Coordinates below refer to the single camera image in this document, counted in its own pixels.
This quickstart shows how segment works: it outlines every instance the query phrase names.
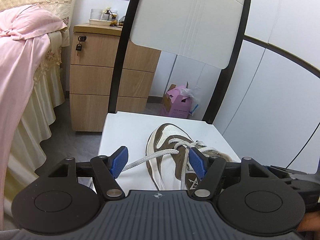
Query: hand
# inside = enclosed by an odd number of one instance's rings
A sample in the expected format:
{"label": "hand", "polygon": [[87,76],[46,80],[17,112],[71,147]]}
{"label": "hand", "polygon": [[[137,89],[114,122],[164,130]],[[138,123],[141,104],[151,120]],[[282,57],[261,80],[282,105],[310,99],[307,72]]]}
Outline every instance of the hand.
{"label": "hand", "polygon": [[315,232],[314,240],[320,240],[320,211],[306,213],[297,231],[313,231]]}

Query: pink blanket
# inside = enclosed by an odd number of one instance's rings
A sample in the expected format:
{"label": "pink blanket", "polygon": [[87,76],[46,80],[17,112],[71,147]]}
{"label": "pink blanket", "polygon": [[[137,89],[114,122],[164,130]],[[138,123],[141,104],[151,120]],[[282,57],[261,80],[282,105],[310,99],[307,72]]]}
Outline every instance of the pink blanket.
{"label": "pink blanket", "polygon": [[14,131],[33,90],[34,73],[50,46],[46,33],[66,27],[57,16],[37,5],[0,12],[0,230]]}

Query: brown and white sneaker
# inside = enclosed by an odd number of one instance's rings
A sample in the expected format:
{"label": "brown and white sneaker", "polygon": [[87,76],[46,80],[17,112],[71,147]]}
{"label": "brown and white sneaker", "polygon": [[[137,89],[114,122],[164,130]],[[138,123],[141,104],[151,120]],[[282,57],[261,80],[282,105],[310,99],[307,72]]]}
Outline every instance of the brown and white sneaker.
{"label": "brown and white sneaker", "polygon": [[158,190],[186,189],[191,194],[200,182],[188,160],[191,147],[197,147],[206,156],[220,156],[232,162],[229,155],[207,147],[203,142],[194,142],[176,125],[165,123],[150,135],[146,157],[127,165],[124,171],[146,162]]}

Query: chair backrest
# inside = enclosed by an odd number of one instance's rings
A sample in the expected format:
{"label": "chair backrest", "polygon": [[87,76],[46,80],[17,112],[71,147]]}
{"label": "chair backrest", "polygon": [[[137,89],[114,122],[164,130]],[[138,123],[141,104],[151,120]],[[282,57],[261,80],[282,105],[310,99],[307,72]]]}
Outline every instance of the chair backrest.
{"label": "chair backrest", "polygon": [[131,41],[216,68],[230,61],[244,0],[140,0]]}
{"label": "chair backrest", "polygon": [[172,52],[222,69],[203,119],[213,123],[239,56],[250,2],[130,0],[112,74],[108,112],[116,112],[124,57],[131,38],[137,45]]}

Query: cabinet door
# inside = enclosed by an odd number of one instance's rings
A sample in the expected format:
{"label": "cabinet door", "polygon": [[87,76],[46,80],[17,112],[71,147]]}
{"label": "cabinet door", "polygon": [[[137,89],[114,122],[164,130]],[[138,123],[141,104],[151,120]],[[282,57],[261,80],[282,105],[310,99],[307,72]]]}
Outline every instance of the cabinet door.
{"label": "cabinet door", "polygon": [[72,129],[102,132],[108,113],[108,103],[108,96],[70,94]]}
{"label": "cabinet door", "polygon": [[155,72],[161,50],[135,45],[129,40],[123,68]]}
{"label": "cabinet door", "polygon": [[236,154],[286,167],[320,120],[320,79],[266,50],[223,137]]}
{"label": "cabinet door", "polygon": [[154,75],[151,72],[123,69],[118,96],[148,98]]}
{"label": "cabinet door", "polygon": [[110,94],[113,68],[84,65],[70,66],[70,94]]}
{"label": "cabinet door", "polygon": [[[79,36],[86,36],[82,44],[82,50],[77,53],[76,45]],[[71,48],[72,65],[90,65],[101,67],[113,67],[118,49],[119,37],[94,34],[94,33],[73,33]]]}
{"label": "cabinet door", "polygon": [[121,112],[139,113],[144,111],[146,103],[146,98],[118,97],[116,110]]}

